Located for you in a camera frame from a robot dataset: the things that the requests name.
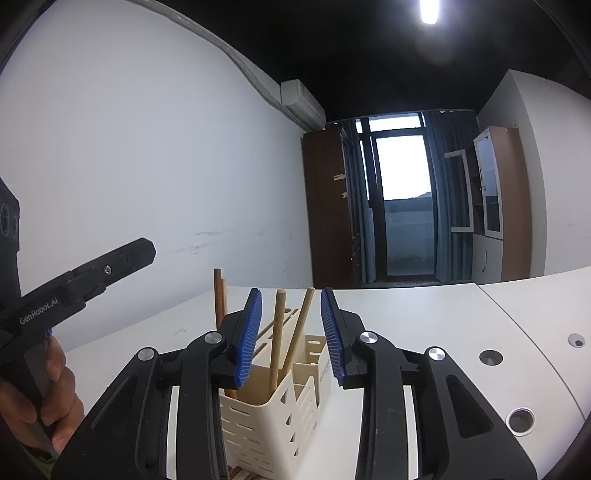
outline finger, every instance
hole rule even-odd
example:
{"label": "finger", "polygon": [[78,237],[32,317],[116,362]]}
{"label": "finger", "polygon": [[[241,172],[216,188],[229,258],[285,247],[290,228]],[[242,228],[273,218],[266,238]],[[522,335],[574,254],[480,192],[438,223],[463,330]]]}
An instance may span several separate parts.
{"label": "finger", "polygon": [[51,425],[56,420],[65,417],[72,408],[76,379],[68,367],[62,370],[60,379],[51,385],[49,395],[41,406],[41,420],[45,425]]}
{"label": "finger", "polygon": [[12,417],[26,423],[37,419],[33,404],[12,384],[0,380],[0,412],[3,416]]}
{"label": "finger", "polygon": [[49,337],[48,341],[45,370],[49,379],[52,382],[57,382],[66,366],[66,354],[55,337]]}
{"label": "finger", "polygon": [[58,422],[56,431],[51,439],[53,448],[55,448],[57,453],[61,453],[66,446],[66,443],[70,441],[72,435],[74,435],[74,432],[80,426],[80,423],[82,423],[83,419],[84,406],[78,398],[78,395],[75,395],[74,401],[72,402],[72,408],[68,414]]}
{"label": "finger", "polygon": [[6,425],[19,442],[29,447],[43,448],[41,442],[31,432],[31,427],[28,423],[11,415],[2,414],[0,417],[4,419],[4,422],[6,422]]}

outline wooden stick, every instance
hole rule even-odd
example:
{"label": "wooden stick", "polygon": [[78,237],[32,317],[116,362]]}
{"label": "wooden stick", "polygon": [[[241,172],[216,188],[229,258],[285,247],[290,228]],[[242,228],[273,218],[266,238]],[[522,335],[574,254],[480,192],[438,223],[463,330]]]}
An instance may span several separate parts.
{"label": "wooden stick", "polygon": [[297,323],[295,324],[294,334],[291,337],[290,347],[287,349],[287,354],[285,356],[285,361],[283,362],[283,375],[285,375],[289,370],[294,362],[294,357],[296,356],[296,349],[297,345],[300,342],[300,338],[302,333],[304,332],[304,324],[306,323],[306,318],[308,317],[308,311],[310,310],[310,305],[312,305],[312,298],[314,297],[315,289],[310,287],[306,290],[306,295],[304,296],[304,302],[301,304],[300,315],[297,318]]}
{"label": "wooden stick", "polygon": [[283,289],[277,290],[275,296],[275,318],[273,320],[273,345],[271,346],[271,369],[269,371],[269,398],[277,388],[279,377],[279,357],[281,355],[281,336],[283,334],[283,315],[285,311],[285,295]]}
{"label": "wooden stick", "polygon": [[[220,326],[223,318],[228,314],[228,295],[226,294],[226,279],[221,277],[222,269],[215,268],[213,270],[214,285],[216,285],[216,279],[219,279],[217,281],[218,288],[216,291],[216,324],[218,327]],[[233,398],[234,400],[238,400],[238,392],[236,390],[230,390],[229,388],[225,388],[224,393],[227,397]]]}
{"label": "wooden stick", "polygon": [[216,328],[223,320],[222,269],[213,269],[213,300],[216,309]]}
{"label": "wooden stick", "polygon": [[222,279],[222,300],[223,300],[223,307],[222,307],[222,318],[224,318],[228,314],[228,292],[226,292],[226,279]]}

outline blue curtain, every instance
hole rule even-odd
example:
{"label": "blue curtain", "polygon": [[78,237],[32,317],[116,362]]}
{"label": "blue curtain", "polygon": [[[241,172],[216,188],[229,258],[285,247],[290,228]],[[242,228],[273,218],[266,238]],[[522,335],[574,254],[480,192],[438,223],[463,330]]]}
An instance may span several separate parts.
{"label": "blue curtain", "polygon": [[478,136],[476,112],[423,112],[435,187],[437,189],[437,252],[435,277],[442,283],[472,279],[472,234],[451,232],[452,207],[465,202],[451,185],[454,173],[444,155],[468,147]]}

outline glass cabinet door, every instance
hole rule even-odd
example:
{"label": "glass cabinet door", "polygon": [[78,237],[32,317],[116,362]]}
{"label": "glass cabinet door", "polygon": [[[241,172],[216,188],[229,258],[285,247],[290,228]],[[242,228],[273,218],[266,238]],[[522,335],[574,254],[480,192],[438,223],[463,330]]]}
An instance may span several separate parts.
{"label": "glass cabinet door", "polygon": [[457,150],[444,155],[445,175],[449,196],[450,226],[452,232],[474,232],[472,209],[472,188],[468,173],[465,150]]}
{"label": "glass cabinet door", "polygon": [[484,203],[484,231],[486,236],[503,238],[503,220],[499,175],[496,170],[495,150],[491,133],[486,129],[474,140],[480,167],[482,201]]}

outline white wall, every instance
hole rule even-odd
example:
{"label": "white wall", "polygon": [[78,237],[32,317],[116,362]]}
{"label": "white wall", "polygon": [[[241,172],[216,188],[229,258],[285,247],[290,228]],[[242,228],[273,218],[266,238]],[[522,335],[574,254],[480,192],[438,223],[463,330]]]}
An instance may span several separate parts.
{"label": "white wall", "polygon": [[302,133],[166,18],[124,0],[58,0],[0,76],[23,292],[154,242],[154,265],[55,329],[71,349],[211,289],[213,267],[231,285],[309,286]]}
{"label": "white wall", "polygon": [[546,264],[546,196],[540,153],[525,104],[509,70],[491,98],[478,114],[480,131],[490,126],[519,127],[519,136],[527,164],[531,197],[531,276],[544,275]]}
{"label": "white wall", "polygon": [[[587,267],[591,265],[591,101],[547,79],[523,72],[509,75],[512,80],[505,77],[503,82],[514,84],[511,94],[503,94],[502,89],[499,92],[499,86],[479,115],[480,126],[515,118],[528,163],[532,205],[538,214],[541,184],[532,182],[531,172],[535,169],[536,178],[540,173],[543,177],[547,225],[544,274]],[[515,88],[527,117],[515,106],[519,103]],[[501,113],[495,116],[491,113],[495,111]],[[532,139],[539,165],[532,154]]]}

